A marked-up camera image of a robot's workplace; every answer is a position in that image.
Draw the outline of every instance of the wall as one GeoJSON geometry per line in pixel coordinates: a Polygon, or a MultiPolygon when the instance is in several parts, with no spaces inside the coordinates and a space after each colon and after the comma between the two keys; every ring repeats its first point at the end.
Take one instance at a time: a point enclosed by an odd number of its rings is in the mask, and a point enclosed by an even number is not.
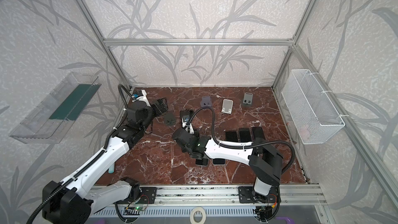
{"type": "MultiPolygon", "coordinates": [[[[106,38],[292,38],[309,0],[85,0],[106,38]]],[[[286,47],[114,47],[132,85],[272,85],[286,47]]]]}
{"type": "Polygon", "coordinates": [[[73,0],[0,0],[0,33],[0,220],[26,223],[43,186],[101,146],[121,106],[119,77],[73,0]],[[102,86],[61,143],[9,137],[70,72],[96,74],[102,86]]]}
{"type": "MultiPolygon", "coordinates": [[[[398,7],[396,0],[320,0],[298,41],[386,167],[398,178],[398,7]]],[[[290,69],[302,68],[293,57],[290,69]]],[[[279,95],[311,182],[320,183],[337,223],[398,223],[398,214],[343,130],[302,145],[279,95]]]]}

